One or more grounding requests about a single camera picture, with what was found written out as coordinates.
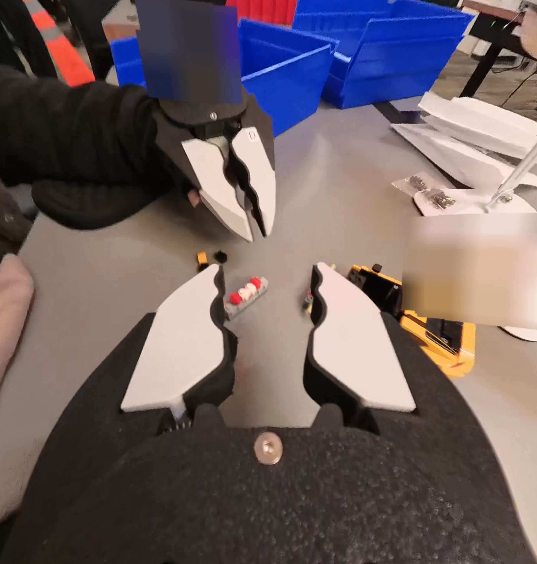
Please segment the wooden side table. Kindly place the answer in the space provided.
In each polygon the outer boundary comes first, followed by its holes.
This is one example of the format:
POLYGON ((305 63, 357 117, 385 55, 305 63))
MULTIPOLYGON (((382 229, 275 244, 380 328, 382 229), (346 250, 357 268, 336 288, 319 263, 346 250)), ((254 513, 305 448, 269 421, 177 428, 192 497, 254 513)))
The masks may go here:
POLYGON ((138 23, 135 24, 125 24, 125 23, 112 23, 112 24, 102 24, 102 28, 105 37, 109 44, 112 41, 126 39, 137 36, 137 31, 140 29, 138 23))

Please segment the yellow lego car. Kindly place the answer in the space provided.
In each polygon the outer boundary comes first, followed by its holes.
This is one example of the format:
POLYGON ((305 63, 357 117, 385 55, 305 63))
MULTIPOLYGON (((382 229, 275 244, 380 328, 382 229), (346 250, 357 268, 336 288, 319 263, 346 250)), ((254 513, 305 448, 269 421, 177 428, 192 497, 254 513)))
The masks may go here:
POLYGON ((473 323, 422 317, 402 304, 403 284, 382 272, 382 265, 353 265, 346 277, 413 340, 448 378, 463 377, 475 363, 476 326, 473 323))

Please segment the person's black fleece jacket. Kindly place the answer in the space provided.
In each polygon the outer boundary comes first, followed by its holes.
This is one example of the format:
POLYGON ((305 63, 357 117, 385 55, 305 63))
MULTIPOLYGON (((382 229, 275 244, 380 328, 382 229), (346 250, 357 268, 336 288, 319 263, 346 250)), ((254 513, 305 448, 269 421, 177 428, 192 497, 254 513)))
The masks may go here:
POLYGON ((10 190, 0 180, 0 263, 7 254, 17 254, 32 227, 10 190))

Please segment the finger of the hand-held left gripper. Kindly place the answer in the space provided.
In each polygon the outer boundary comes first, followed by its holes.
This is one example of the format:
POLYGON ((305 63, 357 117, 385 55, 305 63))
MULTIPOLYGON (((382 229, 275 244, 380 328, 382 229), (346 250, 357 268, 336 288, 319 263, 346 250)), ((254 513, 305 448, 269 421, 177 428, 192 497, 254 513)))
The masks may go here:
POLYGON ((248 216, 237 200, 235 187, 224 173, 219 146, 201 139, 182 142, 182 148, 199 182, 199 195, 207 208, 235 235, 253 241, 248 216))
POLYGON ((235 134, 230 142, 229 163, 261 235, 269 236, 276 214, 276 174, 256 127, 243 127, 235 134))

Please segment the black desk leg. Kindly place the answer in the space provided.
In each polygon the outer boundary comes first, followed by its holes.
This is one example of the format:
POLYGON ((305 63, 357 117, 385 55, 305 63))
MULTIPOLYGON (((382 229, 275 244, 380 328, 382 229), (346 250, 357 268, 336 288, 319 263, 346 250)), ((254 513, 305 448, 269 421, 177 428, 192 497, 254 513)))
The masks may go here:
POLYGON ((488 42, 490 47, 479 59, 476 69, 459 95, 461 98, 472 98, 475 95, 502 50, 506 49, 518 56, 527 56, 519 36, 513 33, 518 26, 517 20, 508 21, 483 12, 478 15, 469 35, 488 42))

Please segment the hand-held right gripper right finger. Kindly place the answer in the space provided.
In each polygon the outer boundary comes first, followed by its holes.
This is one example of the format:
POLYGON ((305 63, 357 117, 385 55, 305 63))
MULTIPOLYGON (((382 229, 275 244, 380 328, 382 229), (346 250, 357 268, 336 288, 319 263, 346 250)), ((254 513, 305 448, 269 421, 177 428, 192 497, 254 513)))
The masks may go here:
POLYGON ((413 413, 417 404, 380 309, 323 262, 313 265, 310 292, 308 396, 320 406, 338 405, 346 419, 362 408, 413 413))

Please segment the metal rod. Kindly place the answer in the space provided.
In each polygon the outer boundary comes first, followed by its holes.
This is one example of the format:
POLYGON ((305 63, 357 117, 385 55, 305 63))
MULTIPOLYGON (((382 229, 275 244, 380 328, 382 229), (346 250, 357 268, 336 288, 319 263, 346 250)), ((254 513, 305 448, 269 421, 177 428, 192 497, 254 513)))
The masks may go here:
POLYGON ((522 177, 528 173, 535 164, 537 164, 537 143, 498 188, 492 199, 484 207, 484 211, 490 213, 495 209, 501 199, 505 200, 508 196, 513 197, 514 190, 519 186, 522 177))

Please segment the red white lego assembly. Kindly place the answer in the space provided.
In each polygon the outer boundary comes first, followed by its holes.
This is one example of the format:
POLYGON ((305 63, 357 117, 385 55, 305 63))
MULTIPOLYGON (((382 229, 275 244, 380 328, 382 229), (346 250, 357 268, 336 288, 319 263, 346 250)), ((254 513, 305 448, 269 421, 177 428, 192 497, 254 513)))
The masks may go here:
POLYGON ((228 321, 232 321, 248 307, 254 304, 268 290, 268 280, 264 277, 253 277, 230 294, 230 298, 224 303, 225 316, 228 321))

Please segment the red storage bin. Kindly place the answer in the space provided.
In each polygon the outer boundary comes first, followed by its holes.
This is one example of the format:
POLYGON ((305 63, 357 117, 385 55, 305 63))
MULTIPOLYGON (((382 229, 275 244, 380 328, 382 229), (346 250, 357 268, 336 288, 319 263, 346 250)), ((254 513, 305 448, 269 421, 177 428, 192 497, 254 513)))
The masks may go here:
POLYGON ((226 1, 226 6, 237 9, 239 20, 291 26, 297 1, 226 1))

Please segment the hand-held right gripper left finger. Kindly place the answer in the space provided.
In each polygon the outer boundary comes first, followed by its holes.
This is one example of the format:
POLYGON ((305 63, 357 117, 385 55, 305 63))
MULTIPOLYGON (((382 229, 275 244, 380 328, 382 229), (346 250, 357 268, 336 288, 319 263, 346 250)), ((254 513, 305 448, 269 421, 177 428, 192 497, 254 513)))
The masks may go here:
POLYGON ((220 406, 235 384, 236 336, 224 326, 223 267, 211 265, 157 308, 121 402, 123 412, 167 408, 193 416, 220 406))

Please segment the person's left forearm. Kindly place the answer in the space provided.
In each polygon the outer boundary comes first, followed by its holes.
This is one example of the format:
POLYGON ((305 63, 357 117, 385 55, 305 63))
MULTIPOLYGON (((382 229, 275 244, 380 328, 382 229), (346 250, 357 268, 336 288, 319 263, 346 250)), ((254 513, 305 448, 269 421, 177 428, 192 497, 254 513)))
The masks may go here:
POLYGON ((138 86, 73 88, 0 65, 0 179, 165 186, 156 109, 138 86))

